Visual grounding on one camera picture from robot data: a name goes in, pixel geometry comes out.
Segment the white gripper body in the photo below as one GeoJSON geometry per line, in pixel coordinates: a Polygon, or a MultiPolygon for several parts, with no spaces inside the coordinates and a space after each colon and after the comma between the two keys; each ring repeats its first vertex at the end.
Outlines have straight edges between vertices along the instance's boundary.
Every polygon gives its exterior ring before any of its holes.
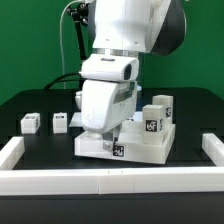
{"type": "Polygon", "coordinates": [[[137,82],[86,80],[75,100],[86,131],[108,132],[134,115],[137,82]]]}

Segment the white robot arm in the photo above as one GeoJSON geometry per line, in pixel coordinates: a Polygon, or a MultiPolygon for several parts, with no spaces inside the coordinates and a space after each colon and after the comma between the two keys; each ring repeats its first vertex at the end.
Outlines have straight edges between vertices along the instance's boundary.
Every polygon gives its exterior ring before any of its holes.
{"type": "Polygon", "coordinates": [[[120,125],[135,113],[141,53],[168,55],[183,42],[181,0],[95,0],[94,52],[82,64],[82,125],[114,145],[120,125]]]}

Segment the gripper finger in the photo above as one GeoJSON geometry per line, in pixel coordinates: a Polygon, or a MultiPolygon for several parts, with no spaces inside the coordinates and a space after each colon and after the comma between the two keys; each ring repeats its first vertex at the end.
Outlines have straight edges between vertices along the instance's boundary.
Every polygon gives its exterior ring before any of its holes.
{"type": "Polygon", "coordinates": [[[103,138],[103,148],[105,150],[112,150],[114,143],[118,140],[120,130],[114,128],[102,135],[103,138]]]}

